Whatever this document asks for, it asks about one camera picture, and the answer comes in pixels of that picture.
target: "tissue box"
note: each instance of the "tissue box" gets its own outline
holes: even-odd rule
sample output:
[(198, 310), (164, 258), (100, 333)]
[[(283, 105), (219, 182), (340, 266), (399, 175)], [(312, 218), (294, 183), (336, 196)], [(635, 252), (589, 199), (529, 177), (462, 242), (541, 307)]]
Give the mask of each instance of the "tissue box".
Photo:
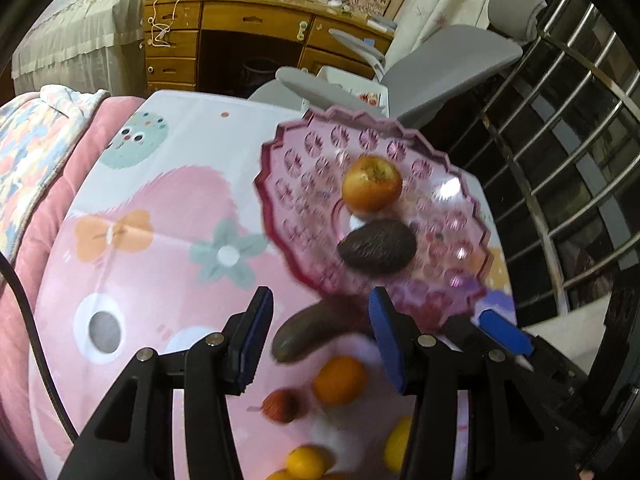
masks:
[(350, 0), (351, 10), (357, 10), (364, 14), (384, 14), (391, 0)]

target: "black cable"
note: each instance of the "black cable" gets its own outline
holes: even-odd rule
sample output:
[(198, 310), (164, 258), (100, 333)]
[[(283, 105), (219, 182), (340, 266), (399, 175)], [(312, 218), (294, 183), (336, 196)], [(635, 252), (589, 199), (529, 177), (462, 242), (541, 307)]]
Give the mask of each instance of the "black cable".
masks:
[(53, 404), (53, 408), (56, 410), (56, 414), (60, 419), (60, 423), (62, 423), (62, 427), (65, 428), (66, 434), (69, 436), (71, 442), (75, 442), (78, 438), (78, 432), (69, 418), (64, 405), (62, 404), (62, 400), (60, 399), (60, 395), (56, 390), (56, 385), (53, 382), (53, 378), (51, 377), (51, 372), (49, 371), (49, 366), (47, 365), (47, 360), (44, 357), (44, 352), (42, 351), (42, 344), (40, 343), (40, 337), (38, 336), (38, 330), (36, 329), (36, 322), (33, 319), (33, 314), (31, 312), (31, 306), (29, 305), (29, 300), (27, 298), (27, 294), (22, 287), (22, 283), (18, 278), (18, 275), (15, 273), (14, 268), (4, 257), (4, 254), (0, 252), (0, 273), (4, 276), (9, 288), (14, 292), (15, 300), (18, 303), (18, 307), (20, 307), (20, 312), (22, 314), (22, 319), (24, 320), (24, 326), (27, 329), (27, 335), (29, 336), (29, 342), (31, 343), (31, 349), (33, 350), (33, 355), (36, 359), (36, 364), (38, 365), (38, 371), (40, 372), (40, 376), (42, 377), (42, 381), (44, 382), (44, 387), (47, 389), (47, 393), (49, 394), (49, 399)]

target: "white box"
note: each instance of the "white box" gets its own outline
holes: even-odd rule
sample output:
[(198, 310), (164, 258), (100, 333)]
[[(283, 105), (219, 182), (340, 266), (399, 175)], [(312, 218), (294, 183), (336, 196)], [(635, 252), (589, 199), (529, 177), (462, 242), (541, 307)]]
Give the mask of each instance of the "white box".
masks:
[[(360, 97), (373, 106), (378, 106), (385, 117), (389, 117), (389, 98), (386, 86), (333, 66), (323, 66), (316, 77), (349, 92), (351, 95)], [(302, 111), (306, 111), (308, 108), (309, 102), (305, 99)]]

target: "fruit plate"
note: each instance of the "fruit plate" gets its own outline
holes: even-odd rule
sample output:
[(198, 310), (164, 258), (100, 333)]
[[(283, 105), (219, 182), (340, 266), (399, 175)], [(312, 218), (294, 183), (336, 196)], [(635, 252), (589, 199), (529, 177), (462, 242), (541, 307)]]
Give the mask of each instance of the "fruit plate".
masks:
[[(340, 189), (344, 173), (363, 154), (385, 157), (400, 171), (400, 199), (378, 215), (401, 219), (418, 243), (411, 263), (383, 278), (346, 267), (336, 250), (362, 225)], [(365, 112), (310, 110), (301, 120), (278, 125), (275, 139), (262, 145), (261, 163), (254, 184), (264, 229), (300, 282), (322, 296), (362, 299), (384, 285), (396, 308), (424, 332), (438, 332), (449, 316), (472, 316), (485, 295), (490, 232), (461, 172), (420, 132)]]

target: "apple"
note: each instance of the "apple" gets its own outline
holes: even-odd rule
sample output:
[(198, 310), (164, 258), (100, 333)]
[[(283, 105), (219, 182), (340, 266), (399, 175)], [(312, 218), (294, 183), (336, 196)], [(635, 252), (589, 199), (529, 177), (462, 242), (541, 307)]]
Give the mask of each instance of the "apple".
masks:
[(402, 192), (402, 176), (389, 160), (362, 155), (342, 180), (342, 200), (356, 216), (383, 210)]

